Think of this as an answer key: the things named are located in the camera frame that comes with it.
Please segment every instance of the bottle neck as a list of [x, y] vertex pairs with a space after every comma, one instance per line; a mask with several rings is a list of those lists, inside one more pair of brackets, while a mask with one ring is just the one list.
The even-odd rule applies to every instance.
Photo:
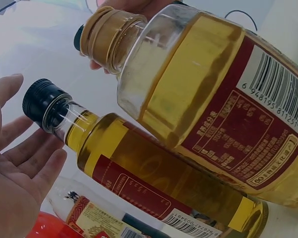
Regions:
[[142, 15], [102, 7], [85, 24], [80, 50], [111, 74], [119, 74], [146, 24]]
[[97, 115], [72, 101], [69, 95], [65, 95], [56, 99], [47, 109], [42, 127], [78, 153], [89, 127], [97, 120]]

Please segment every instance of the plastic oil bottle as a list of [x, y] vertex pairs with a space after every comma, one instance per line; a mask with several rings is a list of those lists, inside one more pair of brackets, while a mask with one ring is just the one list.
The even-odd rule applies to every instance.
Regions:
[[100, 8], [75, 47], [117, 75], [117, 100], [168, 149], [253, 196], [298, 206], [298, 66], [256, 34], [171, 4]]

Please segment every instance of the yellow label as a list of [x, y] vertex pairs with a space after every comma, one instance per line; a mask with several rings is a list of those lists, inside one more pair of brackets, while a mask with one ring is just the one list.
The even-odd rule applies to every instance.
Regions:
[[111, 216], [85, 197], [77, 201], [67, 223], [72, 227], [74, 223], [76, 230], [79, 229], [86, 238], [95, 238], [102, 233], [108, 238], [145, 237], [140, 231]]

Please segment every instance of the barcode number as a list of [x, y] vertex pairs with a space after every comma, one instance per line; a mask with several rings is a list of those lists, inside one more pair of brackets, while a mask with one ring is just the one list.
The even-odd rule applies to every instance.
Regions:
[[298, 77], [255, 46], [237, 85], [298, 133]]
[[145, 236], [135, 232], [129, 227], [125, 227], [124, 231], [120, 235], [120, 238], [145, 238]]
[[221, 231], [174, 209], [165, 219], [164, 223], [195, 238], [217, 238]]

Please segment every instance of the oil bottle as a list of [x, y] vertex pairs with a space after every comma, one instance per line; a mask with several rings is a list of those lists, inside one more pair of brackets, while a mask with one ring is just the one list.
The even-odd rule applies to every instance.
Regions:
[[22, 107], [76, 152], [80, 170], [164, 223], [195, 238], [256, 238], [262, 233], [268, 219], [265, 202], [186, 164], [118, 115], [98, 117], [48, 79], [31, 85]]
[[76, 49], [117, 75], [117, 100], [170, 150], [247, 194], [298, 207], [298, 66], [255, 33], [171, 4], [100, 8]]

